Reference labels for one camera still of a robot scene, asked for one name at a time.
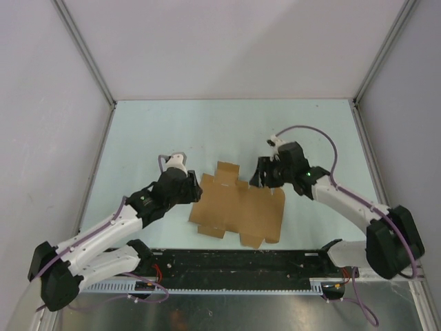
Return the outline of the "brown cardboard box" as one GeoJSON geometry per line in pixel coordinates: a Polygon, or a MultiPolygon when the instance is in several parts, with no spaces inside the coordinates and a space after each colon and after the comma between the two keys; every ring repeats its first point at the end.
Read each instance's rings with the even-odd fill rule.
{"type": "Polygon", "coordinates": [[[280,241],[285,209],[282,189],[255,188],[241,181],[240,166],[219,161],[215,174],[204,173],[201,200],[192,206],[189,221],[198,233],[222,239],[239,234],[240,244],[259,249],[262,243],[280,241]]]}

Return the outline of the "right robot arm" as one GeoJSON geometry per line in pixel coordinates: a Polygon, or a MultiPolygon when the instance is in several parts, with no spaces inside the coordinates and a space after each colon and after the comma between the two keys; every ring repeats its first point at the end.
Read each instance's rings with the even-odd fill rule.
{"type": "Polygon", "coordinates": [[[323,275],[333,277],[342,267],[361,267],[392,279],[404,269],[416,267],[425,247],[407,208],[374,203],[335,184],[328,170],[309,164],[296,142],[272,137],[267,144],[273,154],[258,158],[250,185],[281,188],[290,184],[298,195],[328,206],[365,235],[363,241],[336,239],[324,246],[327,253],[318,259],[318,269],[323,275]]]}

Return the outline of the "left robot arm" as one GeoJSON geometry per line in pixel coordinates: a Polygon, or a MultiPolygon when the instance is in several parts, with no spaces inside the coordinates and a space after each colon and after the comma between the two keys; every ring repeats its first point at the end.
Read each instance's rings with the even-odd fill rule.
{"type": "Polygon", "coordinates": [[[157,181],[123,197],[116,212],[88,231],[57,245],[47,241],[38,245],[28,280],[40,280],[44,307],[51,312],[61,310],[88,286],[119,274],[147,274],[153,254],[141,240],[110,248],[162,219],[174,206],[200,201],[202,193],[193,170],[171,167],[157,181]]]}

